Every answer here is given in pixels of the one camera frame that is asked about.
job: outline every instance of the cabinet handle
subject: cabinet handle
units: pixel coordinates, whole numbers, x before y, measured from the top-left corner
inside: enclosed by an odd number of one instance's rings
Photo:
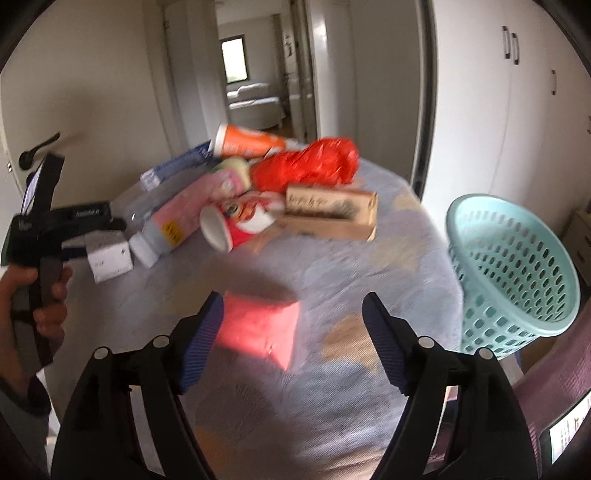
[[[552,88],[552,95],[556,95],[556,92],[558,92],[558,75],[556,75],[556,70],[552,70],[552,77],[554,79],[554,87]]]
[[[512,33],[511,37],[513,37],[513,52],[515,52],[513,63],[515,65],[519,65],[519,61],[521,60],[521,50],[519,49],[519,37],[517,36],[517,33]]]
[[[509,37],[509,29],[503,25],[503,47],[505,49],[505,58],[511,58],[511,39]]]

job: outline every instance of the cardboard box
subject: cardboard box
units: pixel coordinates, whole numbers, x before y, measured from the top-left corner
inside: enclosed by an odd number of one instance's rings
[[[85,240],[95,282],[100,283],[134,269],[129,243],[122,232],[92,232],[85,236]]]
[[[371,242],[377,218],[374,192],[290,185],[286,215],[277,223],[296,235]]]
[[[562,243],[587,286],[591,285],[591,216],[587,212],[574,213]]]

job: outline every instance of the phone screen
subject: phone screen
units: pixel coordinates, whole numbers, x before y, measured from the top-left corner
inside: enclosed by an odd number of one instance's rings
[[[591,391],[559,421],[544,431],[540,437],[544,466],[552,465],[562,455],[589,411],[591,411]]]
[[[35,172],[35,176],[33,177],[31,183],[27,187],[27,191],[25,192],[25,196],[22,200],[21,213],[23,215],[26,215],[31,211],[33,201],[35,200],[35,193],[37,192],[37,183],[39,182],[39,175],[41,175],[42,168],[43,162],[41,162],[41,165],[39,165],[39,168]]]

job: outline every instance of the human hand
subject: human hand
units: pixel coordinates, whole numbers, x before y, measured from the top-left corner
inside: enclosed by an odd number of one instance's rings
[[[12,330],[10,309],[12,296],[19,287],[31,285],[38,276],[37,269],[10,265],[0,278],[0,377],[8,381],[18,392],[26,392],[30,379],[24,378],[18,360],[18,351]],[[66,284],[72,277],[72,269],[64,267],[58,283],[51,286],[51,292],[58,301],[52,305],[33,312],[39,334],[47,338],[55,350],[64,341],[64,330],[61,327],[67,316],[67,308],[63,304],[67,296]]]

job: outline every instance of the red and white cup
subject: red and white cup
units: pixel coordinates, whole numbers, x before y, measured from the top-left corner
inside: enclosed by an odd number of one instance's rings
[[[236,199],[204,207],[201,232],[220,252],[248,242],[285,214],[285,197],[274,192],[249,192]]]

